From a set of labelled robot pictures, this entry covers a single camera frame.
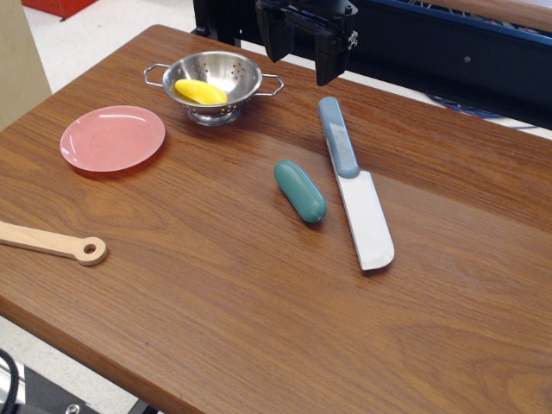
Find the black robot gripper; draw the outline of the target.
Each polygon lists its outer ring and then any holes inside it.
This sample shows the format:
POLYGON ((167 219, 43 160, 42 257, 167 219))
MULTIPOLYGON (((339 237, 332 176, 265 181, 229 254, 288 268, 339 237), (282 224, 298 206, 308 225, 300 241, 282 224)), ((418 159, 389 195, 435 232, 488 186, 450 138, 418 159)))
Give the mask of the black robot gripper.
POLYGON ((347 66, 349 49, 357 43, 354 19, 358 8, 350 1, 256 1, 262 43, 272 62, 293 52, 294 30, 316 36, 317 84, 327 85, 347 66))

